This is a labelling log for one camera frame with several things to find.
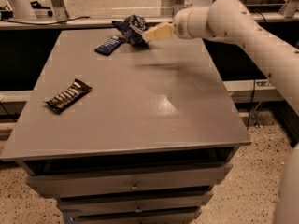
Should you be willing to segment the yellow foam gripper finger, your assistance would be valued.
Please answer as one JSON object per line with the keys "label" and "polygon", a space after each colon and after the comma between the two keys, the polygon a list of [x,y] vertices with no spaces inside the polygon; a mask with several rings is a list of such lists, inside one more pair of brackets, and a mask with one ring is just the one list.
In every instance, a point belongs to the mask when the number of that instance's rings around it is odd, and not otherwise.
{"label": "yellow foam gripper finger", "polygon": [[169,39],[173,35],[174,26],[171,23],[163,22],[143,32],[142,38],[146,43],[149,43],[150,41]]}

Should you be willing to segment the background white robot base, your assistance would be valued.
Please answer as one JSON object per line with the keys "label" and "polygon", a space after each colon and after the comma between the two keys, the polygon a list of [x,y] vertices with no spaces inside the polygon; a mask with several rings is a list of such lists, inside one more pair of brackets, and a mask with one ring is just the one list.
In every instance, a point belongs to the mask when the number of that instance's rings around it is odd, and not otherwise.
{"label": "background white robot base", "polygon": [[7,0],[8,6],[12,9],[15,19],[31,20],[36,14],[31,6],[30,0]]}

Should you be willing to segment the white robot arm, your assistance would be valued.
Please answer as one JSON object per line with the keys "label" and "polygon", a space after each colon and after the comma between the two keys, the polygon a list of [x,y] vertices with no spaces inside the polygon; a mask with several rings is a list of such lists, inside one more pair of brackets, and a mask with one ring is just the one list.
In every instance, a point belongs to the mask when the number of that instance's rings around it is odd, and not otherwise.
{"label": "white robot arm", "polygon": [[[299,114],[298,49],[262,28],[241,1],[216,0],[208,7],[184,8],[170,23],[142,33],[147,42],[174,35],[239,46]],[[285,163],[273,224],[299,224],[299,145]]]}

